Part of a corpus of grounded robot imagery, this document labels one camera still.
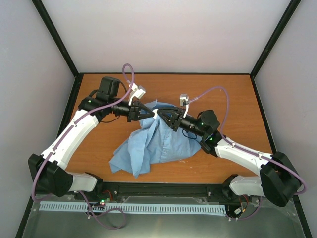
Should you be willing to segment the light blue shirt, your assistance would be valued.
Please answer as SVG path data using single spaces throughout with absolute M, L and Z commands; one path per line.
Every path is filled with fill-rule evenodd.
M 131 173 L 135 178 L 150 172 L 152 164 L 183 160 L 194 156 L 200 149 L 200 136 L 182 129 L 173 131 L 162 118 L 147 118 L 140 128 L 114 151 L 109 161 L 110 170 Z

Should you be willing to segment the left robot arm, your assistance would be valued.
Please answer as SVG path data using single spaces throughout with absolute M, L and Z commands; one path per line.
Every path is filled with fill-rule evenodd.
M 128 122 L 151 118 L 155 114 L 139 102 L 146 90 L 134 82 L 124 97 L 118 98 L 122 82 L 104 77 L 97 90 L 90 93 L 78 106 L 73 119 L 58 138 L 40 155 L 32 154 L 28 166 L 32 176 L 32 198 L 37 187 L 49 194 L 62 197 L 69 192 L 85 192 L 91 199 L 103 194 L 103 180 L 92 173 L 68 172 L 68 163 L 85 137 L 109 114 L 124 116 Z

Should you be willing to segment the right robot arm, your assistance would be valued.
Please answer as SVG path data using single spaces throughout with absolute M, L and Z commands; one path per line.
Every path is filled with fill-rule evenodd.
M 254 173 L 253 177 L 231 175 L 222 185 L 227 200 L 238 196 L 260 196 L 284 207 L 304 185 L 288 157 L 281 152 L 264 153 L 243 146 L 218 131 L 220 125 L 212 110 L 200 112 L 197 118 L 182 108 L 159 108 L 158 117 L 174 131 L 183 129 L 201 138 L 201 149 L 215 157 L 230 160 Z

